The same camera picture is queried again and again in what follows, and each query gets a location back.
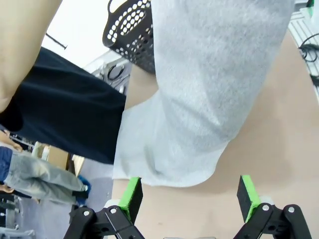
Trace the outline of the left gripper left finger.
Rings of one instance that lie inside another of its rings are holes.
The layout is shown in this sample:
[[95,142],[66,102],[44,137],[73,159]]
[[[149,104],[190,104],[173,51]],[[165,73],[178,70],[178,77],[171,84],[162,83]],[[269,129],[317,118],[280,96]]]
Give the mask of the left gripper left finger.
[[64,238],[102,239],[114,236],[117,239],[142,239],[144,236],[135,226],[142,199],[141,178],[133,177],[118,204],[98,212],[88,207],[76,209]]

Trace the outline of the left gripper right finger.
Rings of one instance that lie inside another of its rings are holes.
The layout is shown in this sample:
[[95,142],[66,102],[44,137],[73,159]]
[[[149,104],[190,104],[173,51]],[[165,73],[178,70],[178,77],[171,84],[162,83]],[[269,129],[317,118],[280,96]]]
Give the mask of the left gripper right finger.
[[244,225],[236,239],[259,239],[263,234],[275,239],[312,238],[301,208],[290,204],[279,209],[262,202],[249,175],[240,176],[237,198]]

